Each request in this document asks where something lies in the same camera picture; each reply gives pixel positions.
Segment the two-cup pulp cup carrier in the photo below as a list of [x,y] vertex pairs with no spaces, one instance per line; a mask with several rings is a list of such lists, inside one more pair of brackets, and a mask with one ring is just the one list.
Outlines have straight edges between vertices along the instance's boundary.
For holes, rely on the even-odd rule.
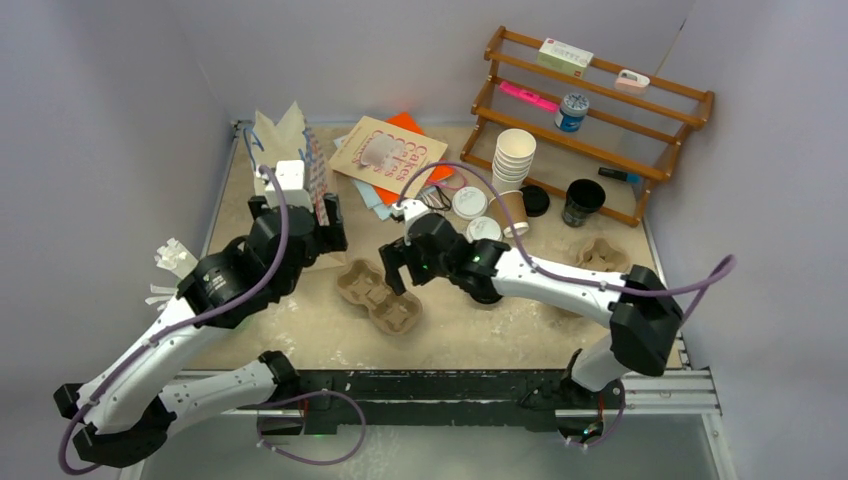
[[397,295],[384,276],[374,262],[354,259],[336,276],[336,289],[347,302],[364,307],[372,324],[383,333],[403,335],[423,317],[423,306],[409,291]]

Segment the checkered paper bakery bag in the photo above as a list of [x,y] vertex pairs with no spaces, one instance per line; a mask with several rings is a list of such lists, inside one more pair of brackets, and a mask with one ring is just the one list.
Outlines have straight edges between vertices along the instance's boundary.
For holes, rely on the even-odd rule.
[[287,239],[285,266],[306,271],[343,266],[348,242],[341,200],[300,107],[292,104],[277,122],[257,110],[243,139],[254,187],[249,248],[269,263]]

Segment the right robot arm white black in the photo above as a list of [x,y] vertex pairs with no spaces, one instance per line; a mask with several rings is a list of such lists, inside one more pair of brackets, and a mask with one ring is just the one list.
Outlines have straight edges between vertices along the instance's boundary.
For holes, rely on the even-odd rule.
[[400,295],[412,283],[445,278],[480,304],[521,298],[595,321],[608,334],[572,356],[561,381],[564,399],[584,407],[629,372],[660,377],[683,323],[683,312],[656,273],[597,272],[531,257],[504,242],[468,241],[443,216],[425,214],[380,247],[387,285]]

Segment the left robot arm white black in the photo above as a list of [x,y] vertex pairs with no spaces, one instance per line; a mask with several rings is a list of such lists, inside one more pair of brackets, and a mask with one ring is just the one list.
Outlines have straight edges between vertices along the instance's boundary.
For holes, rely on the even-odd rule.
[[155,453],[182,429],[227,410],[268,403],[284,409],[302,395],[301,377],[279,351],[234,370],[176,383],[206,346],[291,294],[318,256],[347,248],[340,202],[323,197],[328,223],[302,206],[249,200],[250,232],[201,259],[143,335],[106,371],[54,394],[70,422],[61,450],[74,449],[86,471],[125,468]]

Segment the white cup lid lower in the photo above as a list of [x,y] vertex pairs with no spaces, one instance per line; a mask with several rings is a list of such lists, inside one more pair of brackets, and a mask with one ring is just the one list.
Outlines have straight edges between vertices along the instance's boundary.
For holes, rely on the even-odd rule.
[[465,228],[465,237],[469,241],[494,240],[500,241],[503,232],[496,220],[481,216],[471,220]]

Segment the white cup lid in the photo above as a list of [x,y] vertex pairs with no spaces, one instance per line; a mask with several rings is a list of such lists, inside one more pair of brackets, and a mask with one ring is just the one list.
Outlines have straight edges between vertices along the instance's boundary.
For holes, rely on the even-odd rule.
[[471,221],[485,214],[488,198],[479,188],[466,186],[457,190],[451,199],[452,211],[461,219]]
[[494,240],[500,241],[503,232],[496,220],[481,216],[471,220],[465,228],[465,237],[469,241]]

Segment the stack of black lids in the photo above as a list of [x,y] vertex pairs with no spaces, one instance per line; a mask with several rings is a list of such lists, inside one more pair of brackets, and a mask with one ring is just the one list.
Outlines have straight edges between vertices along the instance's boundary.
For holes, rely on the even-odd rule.
[[469,296],[481,305],[494,305],[503,299],[502,295],[492,291],[477,291],[470,293]]

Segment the cakes recipe book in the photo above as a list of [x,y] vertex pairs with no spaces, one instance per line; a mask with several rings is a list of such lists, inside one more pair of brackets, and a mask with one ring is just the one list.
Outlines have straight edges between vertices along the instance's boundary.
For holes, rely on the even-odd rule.
[[362,117],[331,156],[333,171],[395,195],[417,194],[429,175],[413,175],[439,162],[448,144],[428,137],[408,113],[389,120]]

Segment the stack of white paper cups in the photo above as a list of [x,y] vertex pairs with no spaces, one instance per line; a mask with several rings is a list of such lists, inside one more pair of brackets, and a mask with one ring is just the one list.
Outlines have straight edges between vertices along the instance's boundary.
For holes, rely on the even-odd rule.
[[502,131],[496,141],[492,162],[492,184],[498,193],[521,188],[530,172],[537,141],[528,131]]

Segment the black paper cup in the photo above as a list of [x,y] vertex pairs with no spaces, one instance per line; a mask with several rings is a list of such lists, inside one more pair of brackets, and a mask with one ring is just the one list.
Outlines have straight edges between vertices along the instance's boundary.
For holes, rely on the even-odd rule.
[[566,190],[562,219],[569,227],[582,227],[590,215],[603,207],[605,201],[606,192],[599,183],[590,179],[575,180]]

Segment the pink highlighter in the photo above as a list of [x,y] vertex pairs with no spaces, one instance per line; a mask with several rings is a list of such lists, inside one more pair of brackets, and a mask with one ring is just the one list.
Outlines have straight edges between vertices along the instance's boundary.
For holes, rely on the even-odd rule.
[[513,85],[507,81],[501,81],[498,84],[498,89],[522,102],[525,102],[529,105],[532,105],[541,110],[556,113],[559,111],[559,104],[542,98],[539,94],[533,93],[529,90],[519,88],[516,85]]

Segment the wooden shelf rack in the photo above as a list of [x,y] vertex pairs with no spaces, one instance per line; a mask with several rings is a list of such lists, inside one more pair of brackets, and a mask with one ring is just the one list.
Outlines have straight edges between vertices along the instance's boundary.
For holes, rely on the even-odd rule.
[[[489,73],[471,105],[476,123],[460,151],[461,160],[489,170],[497,136],[511,128],[525,130],[538,142],[537,158],[525,184],[538,186],[552,196],[565,197],[569,182],[588,178],[600,167],[635,174],[639,178],[635,187],[601,178],[607,199],[599,212],[630,227],[639,226],[654,189],[672,178],[688,137],[708,123],[713,111],[714,93],[651,77],[651,86],[661,92],[694,101],[693,111],[684,113],[597,82],[570,79],[563,73],[505,51],[507,44],[533,48],[542,43],[540,39],[511,31],[505,26],[495,30],[483,52],[489,63]],[[509,113],[504,105],[509,96],[500,87],[504,83],[514,85],[516,82],[504,76],[507,68],[586,91],[592,101],[609,100],[658,115],[678,128],[675,133],[665,133],[607,110],[590,107],[580,129],[569,133],[551,123],[533,120],[527,113]]]

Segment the blue white jar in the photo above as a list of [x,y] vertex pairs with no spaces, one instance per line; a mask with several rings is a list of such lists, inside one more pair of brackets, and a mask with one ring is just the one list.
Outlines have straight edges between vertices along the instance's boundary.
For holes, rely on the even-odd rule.
[[555,126],[566,133],[577,132],[588,114],[589,107],[590,101],[585,95],[568,93],[562,98],[555,113]]

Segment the black blue marker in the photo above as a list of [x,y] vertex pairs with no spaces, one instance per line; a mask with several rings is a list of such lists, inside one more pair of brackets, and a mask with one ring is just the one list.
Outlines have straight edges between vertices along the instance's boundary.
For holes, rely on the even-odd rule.
[[608,168],[608,167],[599,167],[598,175],[601,177],[636,184],[641,181],[641,177],[637,174],[626,172],[623,170]]

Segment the white green box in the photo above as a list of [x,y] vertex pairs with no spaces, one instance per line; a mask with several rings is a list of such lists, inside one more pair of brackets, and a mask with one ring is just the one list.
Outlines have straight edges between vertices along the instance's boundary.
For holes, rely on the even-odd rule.
[[538,49],[536,63],[569,77],[582,79],[593,59],[593,52],[547,38]]

